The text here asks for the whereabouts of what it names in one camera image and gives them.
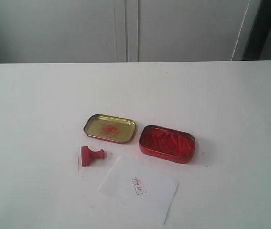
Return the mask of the red rubber stamp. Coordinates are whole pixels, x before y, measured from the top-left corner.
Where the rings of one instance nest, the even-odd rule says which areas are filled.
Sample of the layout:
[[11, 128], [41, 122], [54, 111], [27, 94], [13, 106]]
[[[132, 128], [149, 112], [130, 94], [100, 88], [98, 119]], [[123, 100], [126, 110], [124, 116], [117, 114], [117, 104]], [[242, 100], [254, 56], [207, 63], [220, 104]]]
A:
[[105, 151], [103, 149], [99, 151], [92, 151], [88, 146], [81, 147], [81, 163], [83, 167], [91, 165], [96, 159], [104, 159]]

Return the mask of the red ink pad tin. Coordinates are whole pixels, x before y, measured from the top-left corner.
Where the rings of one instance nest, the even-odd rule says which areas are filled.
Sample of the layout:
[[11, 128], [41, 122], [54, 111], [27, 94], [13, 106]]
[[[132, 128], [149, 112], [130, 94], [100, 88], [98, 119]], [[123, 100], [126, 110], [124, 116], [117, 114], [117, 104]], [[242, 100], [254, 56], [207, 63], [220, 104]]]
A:
[[148, 125], [139, 138], [139, 148], [146, 155], [186, 164], [194, 155], [195, 138], [187, 132]]

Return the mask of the gold tin lid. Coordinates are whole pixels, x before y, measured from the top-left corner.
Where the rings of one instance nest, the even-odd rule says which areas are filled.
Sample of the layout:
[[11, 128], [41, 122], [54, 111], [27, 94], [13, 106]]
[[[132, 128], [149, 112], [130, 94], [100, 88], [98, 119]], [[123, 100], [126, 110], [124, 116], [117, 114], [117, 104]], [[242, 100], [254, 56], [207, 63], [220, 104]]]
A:
[[136, 128], [131, 119], [95, 114], [88, 119], [83, 131], [92, 138], [125, 144], [133, 138]]

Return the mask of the white paper sheet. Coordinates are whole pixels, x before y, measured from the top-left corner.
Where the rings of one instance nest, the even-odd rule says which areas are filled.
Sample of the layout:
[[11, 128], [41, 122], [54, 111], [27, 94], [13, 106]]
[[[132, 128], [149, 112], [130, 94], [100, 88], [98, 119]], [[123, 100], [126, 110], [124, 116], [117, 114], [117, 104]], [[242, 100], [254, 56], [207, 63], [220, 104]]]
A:
[[152, 167], [119, 156], [98, 192], [164, 225], [179, 181]]

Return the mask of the white cabinet doors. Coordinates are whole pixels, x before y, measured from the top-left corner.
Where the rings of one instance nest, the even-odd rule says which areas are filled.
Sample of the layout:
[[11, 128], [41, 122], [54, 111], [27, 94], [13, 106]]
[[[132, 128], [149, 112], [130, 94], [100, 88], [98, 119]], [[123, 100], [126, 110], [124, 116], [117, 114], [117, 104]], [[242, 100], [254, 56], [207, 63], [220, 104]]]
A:
[[240, 60], [258, 0], [0, 0], [0, 63]]

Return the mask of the dark metal post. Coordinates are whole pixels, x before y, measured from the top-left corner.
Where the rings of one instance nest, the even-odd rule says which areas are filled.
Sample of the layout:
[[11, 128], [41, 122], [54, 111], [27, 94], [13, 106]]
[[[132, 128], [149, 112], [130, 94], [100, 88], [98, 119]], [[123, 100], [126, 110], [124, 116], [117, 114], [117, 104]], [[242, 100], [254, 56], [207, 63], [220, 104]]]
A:
[[270, 29], [271, 0], [261, 0], [242, 55], [243, 61], [257, 61], [260, 58]]

